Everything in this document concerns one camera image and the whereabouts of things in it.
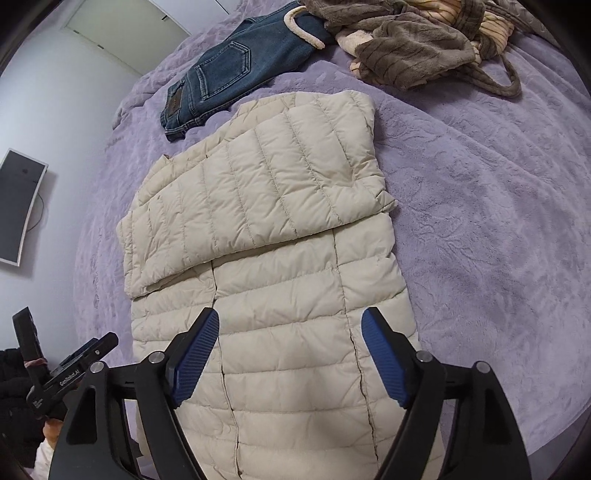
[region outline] quilted fabric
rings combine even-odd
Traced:
[[[118,226],[137,360],[213,306],[220,338],[177,410],[212,479],[371,479],[404,411],[361,335],[378,306],[418,347],[363,93],[241,106],[161,157]],[[425,478],[442,461],[438,437]]]

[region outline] folded denim jeans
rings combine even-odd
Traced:
[[[160,123],[169,141],[184,138],[189,129],[203,125],[214,113],[273,77],[297,69],[310,57],[315,48],[283,20],[299,5],[295,1],[264,17],[247,18],[168,88]],[[305,12],[295,22],[326,45],[335,43],[321,18]]]

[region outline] jeans back pocket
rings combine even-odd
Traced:
[[[251,71],[251,49],[231,41],[212,58],[195,65],[201,100],[207,100]]]

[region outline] metal screw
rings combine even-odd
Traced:
[[[148,362],[151,364],[159,364],[162,360],[164,360],[163,352],[152,352],[148,357]]]
[[[98,372],[103,370],[104,367],[105,364],[103,362],[95,362],[90,366],[90,371],[94,374],[97,374]]]
[[[489,364],[487,364],[486,362],[476,362],[476,369],[481,374],[487,374],[488,372],[491,371],[491,366]]]
[[[419,362],[429,363],[431,360],[433,360],[433,355],[431,352],[427,352],[426,350],[419,350],[417,352],[417,359]]]

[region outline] bed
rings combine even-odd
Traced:
[[[183,42],[123,100],[82,228],[74,272],[76,329],[107,331],[132,361],[131,301],[115,226],[151,165],[215,132],[238,105],[276,93],[354,89],[376,104],[375,147],[390,193],[396,255],[424,348],[450,364],[488,361],[528,452],[571,425],[591,398],[591,99],[564,55],[515,33],[507,57],[523,94],[497,98],[440,79],[409,92],[367,85],[337,47],[276,77],[229,111],[169,143],[159,123],[166,90],[246,17],[285,0],[243,0]],[[503,81],[502,64],[487,71]],[[449,430],[449,411],[442,417]]]

